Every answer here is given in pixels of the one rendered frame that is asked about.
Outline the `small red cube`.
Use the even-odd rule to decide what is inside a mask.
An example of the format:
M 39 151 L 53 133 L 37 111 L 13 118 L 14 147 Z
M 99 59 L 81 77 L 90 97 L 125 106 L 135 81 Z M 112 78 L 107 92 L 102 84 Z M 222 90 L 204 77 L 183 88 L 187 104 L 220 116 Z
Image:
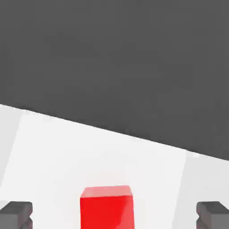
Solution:
M 86 187 L 80 196 L 81 229 L 135 229 L 128 185 Z

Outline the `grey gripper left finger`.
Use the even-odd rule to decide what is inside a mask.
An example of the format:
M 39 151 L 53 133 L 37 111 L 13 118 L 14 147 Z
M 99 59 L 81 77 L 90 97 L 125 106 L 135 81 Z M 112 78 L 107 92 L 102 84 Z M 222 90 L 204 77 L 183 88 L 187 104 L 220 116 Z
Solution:
M 33 229 L 31 202 L 10 201 L 0 210 L 0 229 Z

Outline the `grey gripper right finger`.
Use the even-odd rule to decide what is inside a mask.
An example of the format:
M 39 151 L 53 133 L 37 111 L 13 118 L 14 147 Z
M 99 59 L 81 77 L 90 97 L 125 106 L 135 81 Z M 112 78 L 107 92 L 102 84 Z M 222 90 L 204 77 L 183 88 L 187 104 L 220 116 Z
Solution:
M 196 229 L 229 229 L 229 209 L 221 202 L 198 202 L 196 212 Z

